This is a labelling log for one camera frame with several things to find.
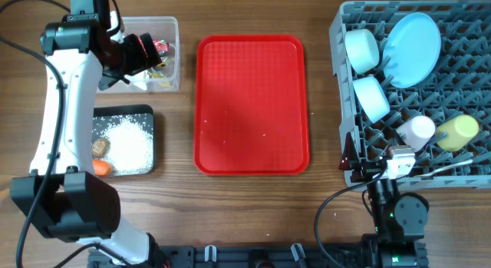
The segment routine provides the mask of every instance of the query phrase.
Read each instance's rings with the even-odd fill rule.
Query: red tray
[[[213,176],[294,175],[309,162],[302,43],[212,35],[198,46],[194,163]]]

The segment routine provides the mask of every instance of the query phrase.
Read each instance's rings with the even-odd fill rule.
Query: orange carrot
[[[98,177],[107,177],[113,172],[113,167],[103,160],[92,160],[92,164]]]

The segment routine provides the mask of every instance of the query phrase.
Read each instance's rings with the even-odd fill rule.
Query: gray crate
[[[366,74],[356,74],[346,56],[346,31],[367,28],[383,48],[390,30],[412,12],[428,14],[440,28],[442,49],[433,72],[405,89],[385,81],[390,79],[380,73],[384,60]],[[457,115],[470,114],[479,121],[478,135],[457,152],[428,146],[418,155],[413,172],[429,173],[471,157],[483,161],[447,170],[444,175],[401,179],[400,189],[491,188],[491,0],[345,2],[329,28],[329,38],[341,98],[341,148],[350,132],[361,161],[375,160],[390,143],[391,131],[414,116],[424,114],[440,125]],[[376,75],[390,103],[390,113],[375,124],[367,119],[353,90],[353,80],[368,74]],[[348,186],[354,185],[350,176],[350,171],[344,173]]]

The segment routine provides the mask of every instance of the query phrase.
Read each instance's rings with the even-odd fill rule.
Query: light blue plate
[[[392,29],[384,47],[383,58],[390,55],[385,77],[396,88],[408,88],[421,82],[435,67],[441,48],[440,31],[430,16],[413,13]]]

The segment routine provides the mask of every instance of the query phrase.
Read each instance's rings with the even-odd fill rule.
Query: table surface
[[[69,0],[56,0],[68,4]],[[157,115],[157,168],[148,176],[107,182],[117,189],[124,216],[160,245],[251,246],[314,244],[320,203],[345,187],[338,171],[341,121],[332,75],[328,28],[349,0],[117,0],[123,16],[172,15],[182,42],[181,90],[172,94],[97,97],[97,106],[149,104]],[[63,11],[41,2],[12,6],[0,16],[2,36],[40,52],[39,35]],[[196,49],[207,35],[289,33],[305,46],[311,163],[296,177],[207,177],[193,165]],[[12,203],[9,183],[27,175],[41,130],[44,66],[0,45],[0,268],[14,266],[25,217]],[[432,267],[485,267],[491,262],[491,193],[465,188],[420,192],[431,205],[426,237]],[[356,242],[373,233],[359,193],[333,201],[321,217],[326,242]],[[25,265],[53,266],[77,248],[44,240],[31,228]],[[68,266],[83,267],[86,254]]]

